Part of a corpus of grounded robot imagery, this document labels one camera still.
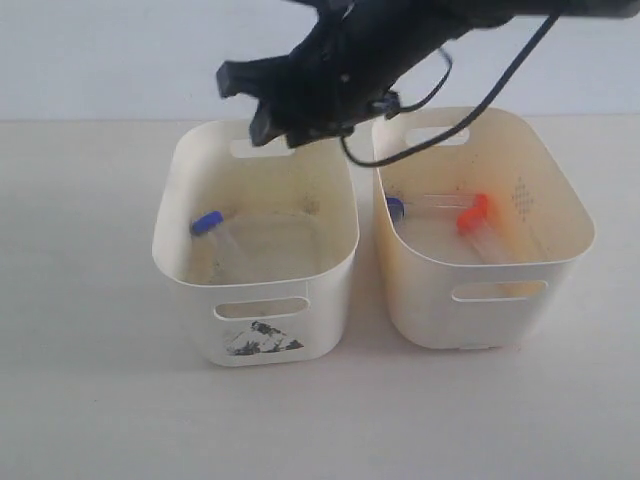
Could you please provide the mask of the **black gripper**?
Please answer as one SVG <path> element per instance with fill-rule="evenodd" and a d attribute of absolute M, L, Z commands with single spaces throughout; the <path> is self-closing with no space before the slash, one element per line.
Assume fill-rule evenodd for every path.
<path fill-rule="evenodd" d="M 288 146 L 349 136 L 355 127 L 417 109 L 393 86 L 450 39 L 450 8 L 441 1 L 351 1 L 324 11 L 288 56 L 225 60 L 219 96 L 259 100 L 249 125 L 253 146 L 285 137 Z"/>

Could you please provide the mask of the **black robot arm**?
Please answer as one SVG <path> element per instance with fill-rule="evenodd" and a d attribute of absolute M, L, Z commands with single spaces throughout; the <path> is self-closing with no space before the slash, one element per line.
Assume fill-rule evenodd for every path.
<path fill-rule="evenodd" d="M 310 1 L 317 21 L 290 52 L 222 63 L 221 97 L 258 106 L 255 146 L 283 136 L 291 148 L 350 135 L 370 119 L 403 111 L 392 87 L 446 42 L 517 16 L 631 18 L 636 1 Z"/>

